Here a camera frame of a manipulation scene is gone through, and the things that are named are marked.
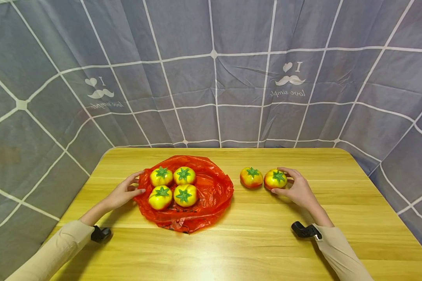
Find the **gray curtain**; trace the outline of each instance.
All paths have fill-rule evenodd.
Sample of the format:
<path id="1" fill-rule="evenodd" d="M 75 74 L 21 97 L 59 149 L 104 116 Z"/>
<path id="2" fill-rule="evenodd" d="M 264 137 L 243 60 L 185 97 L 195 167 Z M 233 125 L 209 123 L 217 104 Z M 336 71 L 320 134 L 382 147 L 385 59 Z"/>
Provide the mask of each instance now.
<path id="1" fill-rule="evenodd" d="M 422 244 L 422 0 L 0 0 L 0 280 L 122 146 L 342 148 Z"/>

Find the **beige sleeve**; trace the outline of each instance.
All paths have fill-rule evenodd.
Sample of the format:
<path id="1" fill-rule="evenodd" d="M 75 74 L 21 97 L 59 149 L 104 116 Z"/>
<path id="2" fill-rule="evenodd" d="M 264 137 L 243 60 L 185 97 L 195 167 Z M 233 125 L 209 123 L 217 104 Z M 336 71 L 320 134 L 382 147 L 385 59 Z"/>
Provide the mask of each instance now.
<path id="1" fill-rule="evenodd" d="M 316 239 L 317 245 L 341 281 L 374 280 L 339 228 L 314 226 L 322 234 L 321 240 Z"/>
<path id="2" fill-rule="evenodd" d="M 45 281 L 89 242 L 94 228 L 79 220 L 69 222 L 6 281 Z"/>

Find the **toy tomato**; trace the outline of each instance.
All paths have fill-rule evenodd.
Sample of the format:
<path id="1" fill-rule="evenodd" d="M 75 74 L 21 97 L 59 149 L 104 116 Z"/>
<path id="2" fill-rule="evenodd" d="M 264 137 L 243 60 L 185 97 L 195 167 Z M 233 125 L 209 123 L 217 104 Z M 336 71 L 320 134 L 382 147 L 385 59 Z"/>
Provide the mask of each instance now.
<path id="1" fill-rule="evenodd" d="M 172 178 L 172 172 L 170 172 L 167 168 L 160 166 L 150 174 L 150 183 L 152 183 L 155 187 L 160 185 L 169 185 L 172 182 Z"/>
<path id="2" fill-rule="evenodd" d="M 155 187 L 148 198 L 150 206 L 158 211 L 166 209 L 171 201 L 172 190 L 165 185 Z"/>
<path id="3" fill-rule="evenodd" d="M 190 207 L 197 201 L 197 189 L 192 184 L 181 184 L 173 192 L 173 199 L 182 207 Z"/>
<path id="4" fill-rule="evenodd" d="M 245 187 L 255 189 L 263 184 L 263 175 L 257 169 L 246 167 L 240 173 L 240 180 Z"/>
<path id="5" fill-rule="evenodd" d="M 267 189 L 284 189 L 287 181 L 286 175 L 277 169 L 271 169 L 264 176 L 264 186 Z"/>
<path id="6" fill-rule="evenodd" d="M 180 167 L 173 174 L 173 180 L 176 184 L 191 184 L 195 181 L 195 172 L 188 167 Z"/>

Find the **right hand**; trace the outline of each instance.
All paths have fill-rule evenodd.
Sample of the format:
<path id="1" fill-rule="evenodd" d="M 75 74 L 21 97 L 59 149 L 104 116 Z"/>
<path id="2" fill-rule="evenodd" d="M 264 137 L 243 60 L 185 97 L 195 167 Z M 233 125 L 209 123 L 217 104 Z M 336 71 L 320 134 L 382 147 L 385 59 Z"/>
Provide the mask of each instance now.
<path id="1" fill-rule="evenodd" d="M 294 184 L 290 189 L 272 189 L 272 193 L 286 196 L 306 210 L 311 210 L 312 208 L 319 206 L 316 196 L 314 196 L 306 178 L 294 169 L 284 167 L 278 167 L 278 169 L 285 172 L 286 176 L 292 177 L 294 179 Z"/>

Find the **left hand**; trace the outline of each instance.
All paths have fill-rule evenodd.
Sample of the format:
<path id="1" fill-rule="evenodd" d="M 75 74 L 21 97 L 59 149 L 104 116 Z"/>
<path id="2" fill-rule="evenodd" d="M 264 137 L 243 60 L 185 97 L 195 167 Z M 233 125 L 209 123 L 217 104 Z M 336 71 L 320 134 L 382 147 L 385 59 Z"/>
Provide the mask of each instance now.
<path id="1" fill-rule="evenodd" d="M 131 185 L 139 183 L 139 178 L 136 177 L 139 177 L 139 175 L 143 173 L 144 171 L 139 171 L 129 175 L 124 181 L 119 183 L 105 199 L 102 200 L 102 204 L 104 204 L 109 210 L 114 210 L 130 201 L 131 198 L 143 194 L 145 189 L 137 189 L 137 187 Z"/>

